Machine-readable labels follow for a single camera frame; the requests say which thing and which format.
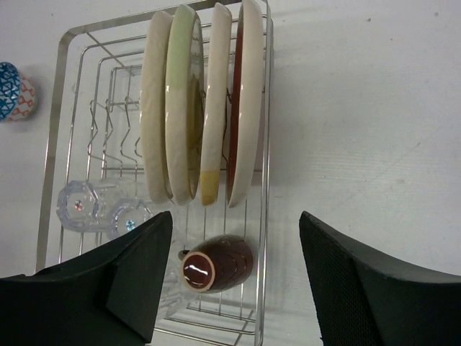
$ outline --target ceramic mug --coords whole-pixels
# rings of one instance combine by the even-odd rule
[[[0,122],[26,118],[37,107],[30,79],[12,63],[0,63]]]
[[[178,253],[180,276],[188,289],[217,293],[244,282],[253,270],[254,258],[245,239],[216,236],[188,251]]]

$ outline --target glass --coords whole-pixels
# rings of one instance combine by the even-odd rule
[[[58,196],[56,213],[65,229],[77,232],[107,232],[111,230],[109,213],[123,198],[134,198],[145,192],[146,184],[130,179],[72,181]]]
[[[188,290],[179,277],[178,252],[183,250],[185,239],[176,237],[170,246],[169,258],[166,264],[164,284],[160,301],[158,302],[157,321],[171,317],[197,299],[198,295]]]
[[[171,209],[171,203],[156,205],[150,200],[139,198],[122,198],[109,212],[110,231],[107,232],[109,240],[113,240],[132,231],[139,225],[154,217],[158,213],[170,210],[171,216],[175,222],[175,214]],[[175,239],[176,230],[173,226],[173,237]]]

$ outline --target white plate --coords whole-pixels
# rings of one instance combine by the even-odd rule
[[[204,206],[218,198],[227,98],[232,14],[217,3],[213,10],[208,58],[207,101],[202,138],[200,194]]]
[[[238,18],[230,117],[227,181],[229,208],[245,200],[251,186],[258,146],[263,72],[261,9],[254,0],[243,0]]]
[[[197,193],[203,131],[203,39],[197,13],[176,10],[166,58],[166,166],[178,205]]]
[[[155,203],[172,198],[165,152],[165,67],[173,17],[152,16],[141,71],[140,132],[149,196]]]

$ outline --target wire dish rack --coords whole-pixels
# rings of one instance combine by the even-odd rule
[[[216,2],[228,6],[233,13],[229,65],[232,76],[241,1],[206,0],[189,5],[202,21],[206,71],[211,24],[203,23],[210,23]],[[267,0],[259,3],[264,23],[265,73],[259,154],[248,198],[242,205],[227,209],[223,160],[216,204],[205,209],[197,198],[186,207],[170,204],[158,207],[158,211],[172,211],[175,229],[185,235],[188,248],[218,234],[246,237],[257,250],[255,273],[244,284],[224,293],[202,295],[173,318],[158,322],[154,345],[159,332],[218,346],[263,343],[273,23]],[[176,6],[163,10],[174,14]],[[67,182],[118,176],[130,176],[139,181],[144,178],[138,145],[139,86],[148,23],[154,12],[75,27],[59,43],[40,209],[37,270],[108,241],[104,234],[78,234],[63,229],[54,207],[58,192]],[[226,134],[224,147],[228,145],[227,137]]]

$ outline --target white table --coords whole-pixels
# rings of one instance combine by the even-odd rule
[[[265,345],[321,345],[302,210],[402,260],[461,274],[461,3],[346,2],[271,1]],[[0,0],[0,60],[40,85],[36,116],[0,125],[0,276],[34,271],[61,35],[170,3]]]

